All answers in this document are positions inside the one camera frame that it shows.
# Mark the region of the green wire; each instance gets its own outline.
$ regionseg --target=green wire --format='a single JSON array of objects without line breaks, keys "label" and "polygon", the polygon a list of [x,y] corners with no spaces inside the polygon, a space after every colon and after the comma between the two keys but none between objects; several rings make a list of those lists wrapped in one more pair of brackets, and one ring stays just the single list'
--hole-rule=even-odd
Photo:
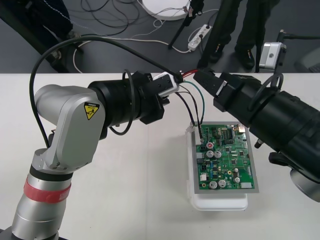
[{"label": "green wire", "polygon": [[202,95],[202,92],[200,91],[200,89],[197,87],[197,85],[195,85],[193,82],[191,81],[184,81],[182,82],[183,84],[186,83],[186,84],[191,84],[192,86],[194,86],[198,92],[200,93],[201,95],[201,98],[202,98],[202,117],[201,117],[201,121],[200,121],[200,124],[202,124],[203,120],[204,120],[204,116],[205,116],[205,99],[204,99],[204,96]]}]

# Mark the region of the white round base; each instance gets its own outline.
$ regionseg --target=white round base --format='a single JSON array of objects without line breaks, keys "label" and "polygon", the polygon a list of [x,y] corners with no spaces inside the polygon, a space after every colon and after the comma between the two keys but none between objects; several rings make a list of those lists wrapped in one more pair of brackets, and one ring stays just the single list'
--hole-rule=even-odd
[{"label": "white round base", "polygon": [[144,10],[156,19],[174,21],[184,19],[187,15],[183,10],[177,10],[189,5],[188,0],[141,0]]}]

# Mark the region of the warning label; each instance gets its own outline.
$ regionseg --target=warning label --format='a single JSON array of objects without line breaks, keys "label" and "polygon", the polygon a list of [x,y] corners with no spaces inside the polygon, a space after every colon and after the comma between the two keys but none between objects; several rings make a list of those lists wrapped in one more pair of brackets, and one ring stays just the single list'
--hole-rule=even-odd
[{"label": "warning label", "polygon": [[85,114],[86,117],[88,118],[88,120],[90,120],[95,113],[98,111],[100,105],[96,104],[96,103],[90,103],[90,102],[85,102],[84,103],[84,110],[85,110]]}]

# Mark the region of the red band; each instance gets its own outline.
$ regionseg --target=red band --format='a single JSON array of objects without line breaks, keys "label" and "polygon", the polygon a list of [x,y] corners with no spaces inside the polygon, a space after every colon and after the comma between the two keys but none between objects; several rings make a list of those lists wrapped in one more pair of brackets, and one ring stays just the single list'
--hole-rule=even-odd
[{"label": "red band", "polygon": [[62,202],[68,197],[70,188],[71,183],[66,189],[60,191],[39,190],[31,186],[28,183],[28,179],[26,179],[23,187],[23,192],[31,200],[47,204],[56,204]]}]

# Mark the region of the gray floor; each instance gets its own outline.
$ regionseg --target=gray floor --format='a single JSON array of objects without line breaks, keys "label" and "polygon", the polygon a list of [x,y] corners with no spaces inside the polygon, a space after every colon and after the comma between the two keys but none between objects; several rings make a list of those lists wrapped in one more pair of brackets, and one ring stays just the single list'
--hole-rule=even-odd
[{"label": "gray floor", "polygon": [[[105,0],[91,0],[92,8],[101,6]],[[236,30],[232,34],[232,41],[224,49],[222,59],[212,65],[212,69],[216,72],[247,72],[242,69],[238,61],[234,57],[234,47],[237,37],[242,29],[242,22],[246,12],[246,2],[242,1],[239,8],[239,16],[237,20]],[[80,0],[64,0],[68,9],[80,11]],[[219,0],[204,0],[204,10],[219,8]],[[116,6],[125,12],[129,18],[136,16],[135,9],[129,4],[118,3]],[[141,16],[145,16],[146,12],[137,5],[140,9]],[[120,18],[123,18],[118,12],[115,12],[111,4],[105,7],[106,10],[111,11]],[[275,41],[278,32],[281,29],[289,33],[299,35],[320,35],[320,1],[319,0],[281,0],[280,3],[273,9],[271,18],[266,24],[265,41]],[[81,18],[92,18],[90,13],[85,12],[69,12],[71,15]],[[185,28],[175,46],[182,50],[187,50],[187,39],[193,30],[208,22],[208,19],[213,12],[204,13],[198,16],[189,27]],[[71,19],[82,26],[87,26],[94,29],[101,34],[112,34],[117,29],[111,29],[99,24],[92,20],[83,20],[71,16]],[[112,18],[105,12],[96,14],[99,18]],[[149,33],[154,28],[153,17],[144,18],[142,24],[131,25],[125,32],[117,35],[119,38],[130,38],[135,34]],[[169,43],[175,32],[181,25],[182,20],[167,21],[163,27],[153,32],[148,36],[140,36],[144,40],[160,40]],[[109,24],[121,25],[121,22],[110,21]],[[85,28],[74,25],[74,29],[81,34],[91,33]],[[39,54],[13,29],[0,20],[0,73],[30,73],[34,63],[39,58]],[[200,52],[196,50],[192,53],[181,54],[174,50],[168,50],[165,45],[159,43],[142,43],[132,41],[122,41],[121,43],[131,47],[132,49],[146,55],[149,58],[161,63],[162,65],[174,71],[187,71],[194,69],[201,56]],[[285,65],[281,68],[283,73],[295,73],[296,70],[293,66],[294,62],[320,46],[320,40],[289,40],[286,42],[288,53],[285,58]],[[160,72],[159,69],[146,63],[145,61],[119,49],[115,46],[93,42],[83,46],[84,54],[76,55],[77,66],[84,73],[121,73],[123,69],[129,69],[134,72],[137,70],[145,72]],[[69,53],[67,58],[68,69],[71,72],[77,72],[72,64],[72,52]],[[39,73],[55,73],[47,62],[44,62],[39,68]]]}]

